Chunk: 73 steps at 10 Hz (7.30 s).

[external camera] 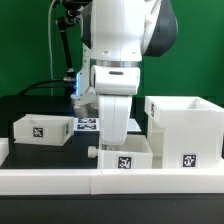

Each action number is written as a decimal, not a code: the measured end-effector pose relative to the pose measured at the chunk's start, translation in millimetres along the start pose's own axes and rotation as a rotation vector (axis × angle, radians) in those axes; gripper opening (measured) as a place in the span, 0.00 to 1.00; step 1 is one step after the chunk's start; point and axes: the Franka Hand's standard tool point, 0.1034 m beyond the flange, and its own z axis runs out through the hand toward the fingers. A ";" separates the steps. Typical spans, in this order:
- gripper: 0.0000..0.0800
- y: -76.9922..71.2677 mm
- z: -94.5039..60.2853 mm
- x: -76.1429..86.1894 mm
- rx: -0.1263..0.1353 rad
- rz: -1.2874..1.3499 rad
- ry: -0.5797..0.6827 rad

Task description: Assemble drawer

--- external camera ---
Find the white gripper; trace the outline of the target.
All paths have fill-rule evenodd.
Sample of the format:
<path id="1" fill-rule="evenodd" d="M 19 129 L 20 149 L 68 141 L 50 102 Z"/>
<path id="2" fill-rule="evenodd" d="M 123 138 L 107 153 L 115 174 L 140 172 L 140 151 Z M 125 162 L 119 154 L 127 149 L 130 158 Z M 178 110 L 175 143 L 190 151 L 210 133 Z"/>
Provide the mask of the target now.
<path id="1" fill-rule="evenodd" d="M 106 150 L 122 149 L 127 136 L 131 106 L 131 96 L 98 96 L 100 139 L 106 145 Z"/>

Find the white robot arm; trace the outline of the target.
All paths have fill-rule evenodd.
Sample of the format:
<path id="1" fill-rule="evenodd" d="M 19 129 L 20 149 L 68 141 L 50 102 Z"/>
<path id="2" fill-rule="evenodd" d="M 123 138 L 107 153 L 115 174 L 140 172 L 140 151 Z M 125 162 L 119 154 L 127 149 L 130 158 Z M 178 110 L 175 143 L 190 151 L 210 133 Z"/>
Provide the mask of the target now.
<path id="1" fill-rule="evenodd" d="M 99 144 L 125 143 L 132 97 L 144 56 L 159 57 L 175 43 L 178 23 L 171 0 L 90 0 L 80 16 L 83 65 L 77 74 L 75 111 L 87 104 L 99 114 Z"/>

